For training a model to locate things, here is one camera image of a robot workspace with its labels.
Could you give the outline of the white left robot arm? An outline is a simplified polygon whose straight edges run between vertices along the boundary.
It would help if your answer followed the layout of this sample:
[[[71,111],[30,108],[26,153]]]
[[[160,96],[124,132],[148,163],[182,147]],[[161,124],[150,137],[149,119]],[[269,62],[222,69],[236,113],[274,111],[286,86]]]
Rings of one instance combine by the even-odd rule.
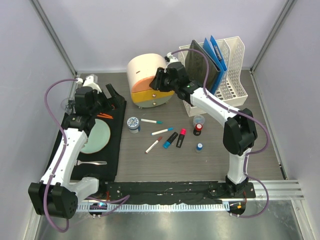
[[[69,220],[79,202],[90,195],[97,200],[106,195],[106,186],[95,177],[87,176],[77,183],[70,183],[76,160],[95,125],[96,116],[125,103],[125,98],[111,84],[107,84],[106,88],[110,97],[106,97],[96,86],[82,86],[75,91],[74,113],[58,125],[62,138],[54,158],[41,180],[32,182],[28,188],[38,215]]]

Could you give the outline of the blue black highlighter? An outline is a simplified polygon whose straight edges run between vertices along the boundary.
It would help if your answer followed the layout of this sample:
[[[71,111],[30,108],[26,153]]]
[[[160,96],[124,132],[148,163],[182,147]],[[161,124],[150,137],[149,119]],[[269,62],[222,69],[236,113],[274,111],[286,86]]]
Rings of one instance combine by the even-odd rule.
[[[177,132],[174,132],[166,141],[165,143],[163,144],[163,147],[165,149],[167,149],[172,143],[173,141],[177,138],[178,136],[178,133]]]

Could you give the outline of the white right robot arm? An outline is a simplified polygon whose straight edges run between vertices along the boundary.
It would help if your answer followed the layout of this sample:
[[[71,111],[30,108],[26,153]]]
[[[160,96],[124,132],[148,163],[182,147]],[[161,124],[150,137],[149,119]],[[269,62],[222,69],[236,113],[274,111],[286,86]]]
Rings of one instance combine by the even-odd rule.
[[[179,99],[205,111],[223,127],[222,142],[229,152],[229,170],[225,177],[226,194],[236,198],[243,193],[249,182],[247,161],[258,137],[252,112],[239,110],[221,101],[203,84],[190,80],[181,62],[159,67],[149,85],[160,92],[176,93]]]

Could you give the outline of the cream round drawer cabinet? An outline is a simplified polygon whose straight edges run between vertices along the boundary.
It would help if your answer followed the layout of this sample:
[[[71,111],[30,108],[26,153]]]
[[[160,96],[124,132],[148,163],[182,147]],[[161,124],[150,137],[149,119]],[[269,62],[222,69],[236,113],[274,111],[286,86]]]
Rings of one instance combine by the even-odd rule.
[[[167,103],[174,92],[161,92],[150,87],[159,67],[167,65],[165,59],[156,53],[134,57],[127,65],[126,75],[132,102],[140,109],[157,107]]]

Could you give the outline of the blue plastic folder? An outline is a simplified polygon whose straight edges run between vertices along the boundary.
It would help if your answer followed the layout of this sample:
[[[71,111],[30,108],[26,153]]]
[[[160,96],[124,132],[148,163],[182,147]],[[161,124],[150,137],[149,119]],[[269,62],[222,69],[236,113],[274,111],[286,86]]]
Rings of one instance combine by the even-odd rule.
[[[220,47],[218,46],[217,41],[212,35],[210,36],[209,40],[207,38],[204,39],[203,49],[211,57],[216,67],[219,69],[216,81],[212,89],[210,90],[212,94],[215,94],[225,76],[225,73],[227,72],[227,66]]]

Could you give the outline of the pink black highlighter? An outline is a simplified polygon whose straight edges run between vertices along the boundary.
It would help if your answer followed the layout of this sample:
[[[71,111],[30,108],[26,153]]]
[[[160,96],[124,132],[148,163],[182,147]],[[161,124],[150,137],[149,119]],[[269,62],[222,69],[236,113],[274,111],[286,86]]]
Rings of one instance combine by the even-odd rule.
[[[179,136],[178,136],[178,140],[177,140],[177,143],[176,143],[176,147],[177,148],[181,148],[182,147],[182,144],[183,144],[183,141],[184,141],[186,133],[187,133],[187,130],[185,128],[182,128],[180,130],[180,133],[179,133]]]

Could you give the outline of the cream perforated file organizer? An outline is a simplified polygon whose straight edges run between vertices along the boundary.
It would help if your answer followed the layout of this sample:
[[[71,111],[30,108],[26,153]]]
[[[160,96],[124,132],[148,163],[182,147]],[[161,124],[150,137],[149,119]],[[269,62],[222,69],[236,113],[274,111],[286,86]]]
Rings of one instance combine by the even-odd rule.
[[[226,73],[215,96],[232,107],[240,107],[248,97],[240,81],[245,45],[238,36],[218,39],[216,43],[226,65]]]

